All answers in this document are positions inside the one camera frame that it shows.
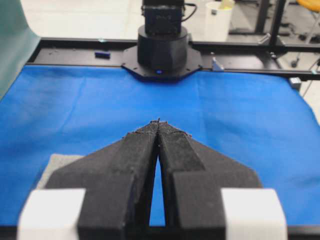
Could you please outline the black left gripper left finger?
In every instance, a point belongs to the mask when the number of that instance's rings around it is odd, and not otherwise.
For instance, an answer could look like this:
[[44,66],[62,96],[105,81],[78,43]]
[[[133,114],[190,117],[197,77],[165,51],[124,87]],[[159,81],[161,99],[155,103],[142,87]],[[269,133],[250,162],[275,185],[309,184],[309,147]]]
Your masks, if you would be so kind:
[[149,226],[158,157],[158,122],[55,170],[46,189],[85,189],[81,240],[124,240]]

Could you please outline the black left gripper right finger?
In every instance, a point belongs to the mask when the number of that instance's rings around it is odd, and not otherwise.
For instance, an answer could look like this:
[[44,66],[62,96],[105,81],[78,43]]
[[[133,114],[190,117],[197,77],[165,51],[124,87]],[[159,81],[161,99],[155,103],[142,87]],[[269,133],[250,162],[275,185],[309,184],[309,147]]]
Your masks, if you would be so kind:
[[158,125],[165,223],[180,240],[226,239],[222,188],[262,188],[256,172],[187,133]]

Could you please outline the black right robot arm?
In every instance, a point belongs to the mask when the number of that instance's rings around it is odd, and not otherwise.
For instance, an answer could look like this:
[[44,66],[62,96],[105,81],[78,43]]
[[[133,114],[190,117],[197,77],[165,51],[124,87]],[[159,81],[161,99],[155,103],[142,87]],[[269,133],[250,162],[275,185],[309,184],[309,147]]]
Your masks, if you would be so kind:
[[202,69],[201,53],[189,45],[182,23],[188,6],[183,0],[144,0],[144,25],[137,45],[123,52],[122,67],[146,80],[176,81]]

